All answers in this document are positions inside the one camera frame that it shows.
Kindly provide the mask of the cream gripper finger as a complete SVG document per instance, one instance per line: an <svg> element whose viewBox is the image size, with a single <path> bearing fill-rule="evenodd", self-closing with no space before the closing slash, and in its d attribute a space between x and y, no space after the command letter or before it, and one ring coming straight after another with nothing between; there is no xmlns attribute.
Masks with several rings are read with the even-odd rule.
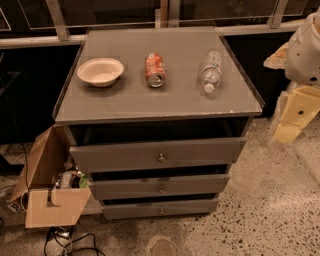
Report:
<svg viewBox="0 0 320 256"><path fill-rule="evenodd" d="M279 123L274 132L273 138L279 143L292 143L301 130L297 126L291 126Z"/></svg>

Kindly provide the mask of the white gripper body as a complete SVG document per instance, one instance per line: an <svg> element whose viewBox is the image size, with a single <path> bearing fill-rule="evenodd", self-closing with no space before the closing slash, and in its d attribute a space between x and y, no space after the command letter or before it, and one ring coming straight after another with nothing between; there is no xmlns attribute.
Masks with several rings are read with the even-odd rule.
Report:
<svg viewBox="0 0 320 256"><path fill-rule="evenodd" d="M301 86L289 93L280 123L297 129L305 128L320 112L320 88Z"/></svg>

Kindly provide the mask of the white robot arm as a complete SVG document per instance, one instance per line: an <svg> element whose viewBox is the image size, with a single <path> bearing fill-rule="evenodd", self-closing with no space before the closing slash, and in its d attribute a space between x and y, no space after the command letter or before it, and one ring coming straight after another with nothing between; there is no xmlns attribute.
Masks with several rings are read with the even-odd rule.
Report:
<svg viewBox="0 0 320 256"><path fill-rule="evenodd" d="M263 65L283 69L296 88L284 93L286 104L273 134L279 143L292 143L320 112L320 8Z"/></svg>

